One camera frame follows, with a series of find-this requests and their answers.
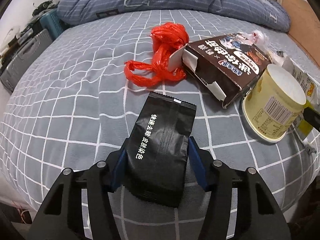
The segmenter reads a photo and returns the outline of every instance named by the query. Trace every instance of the black packet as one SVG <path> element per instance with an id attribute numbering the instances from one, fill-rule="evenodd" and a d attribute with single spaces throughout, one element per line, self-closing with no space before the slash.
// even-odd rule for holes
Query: black packet
<path id="1" fill-rule="evenodd" d="M 196 106 L 151 92 L 126 144 L 124 186 L 141 200 L 178 207 Z"/>

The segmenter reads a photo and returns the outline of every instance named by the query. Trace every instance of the crumpled plastic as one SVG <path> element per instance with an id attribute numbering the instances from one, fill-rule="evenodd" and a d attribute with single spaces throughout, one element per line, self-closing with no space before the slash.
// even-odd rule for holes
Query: crumpled plastic
<path id="1" fill-rule="evenodd" d="M 164 80 L 180 81 L 184 79 L 186 73 L 181 67 L 171 72 L 167 69 L 170 55 L 189 42 L 189 35 L 184 26 L 168 22 L 154 27 L 150 36 L 154 52 L 151 64 L 133 60 L 125 62 L 126 78 L 139 87 L 151 87 Z M 155 75 L 148 78 L 134 74 L 133 71 L 136 69 L 151 71 Z"/>

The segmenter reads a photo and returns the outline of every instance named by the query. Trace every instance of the silver rivet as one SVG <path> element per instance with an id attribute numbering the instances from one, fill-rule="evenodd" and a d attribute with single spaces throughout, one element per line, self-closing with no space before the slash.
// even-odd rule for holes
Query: silver rivet
<path id="1" fill-rule="evenodd" d="M 252 167 L 250 167 L 249 169 L 248 169 L 248 172 L 250 173 L 250 174 L 256 174 L 256 169 L 255 168 L 252 168 Z"/>
<path id="2" fill-rule="evenodd" d="M 66 168 L 66 169 L 63 170 L 62 173 L 63 173 L 64 175 L 69 175 L 69 174 L 71 173 L 71 169 Z"/>
<path id="3" fill-rule="evenodd" d="M 106 166 L 106 162 L 104 162 L 104 161 L 97 163 L 98 168 L 103 168 L 104 166 Z"/>
<path id="4" fill-rule="evenodd" d="M 221 167 L 222 166 L 222 162 L 219 161 L 219 160 L 214 160 L 213 161 L 213 165 L 216 166 L 216 167 Z"/>

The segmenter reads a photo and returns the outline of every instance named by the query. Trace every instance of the yellow paper cup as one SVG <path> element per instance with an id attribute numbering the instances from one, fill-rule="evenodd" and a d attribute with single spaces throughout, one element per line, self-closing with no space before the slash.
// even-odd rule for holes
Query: yellow paper cup
<path id="1" fill-rule="evenodd" d="M 256 134 L 273 143 L 284 137 L 305 103 L 305 93 L 296 79 L 283 68 L 269 64 L 242 107 Z"/>

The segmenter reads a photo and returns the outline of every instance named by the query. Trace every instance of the cartoon character on box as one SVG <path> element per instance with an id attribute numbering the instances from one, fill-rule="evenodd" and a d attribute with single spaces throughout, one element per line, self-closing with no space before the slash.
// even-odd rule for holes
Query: cartoon character on box
<path id="1" fill-rule="evenodd" d="M 238 51 L 248 52 L 252 48 L 252 41 L 247 40 L 243 35 L 228 34 L 223 39 L 220 39 L 220 43 L 226 49 L 235 49 Z"/>

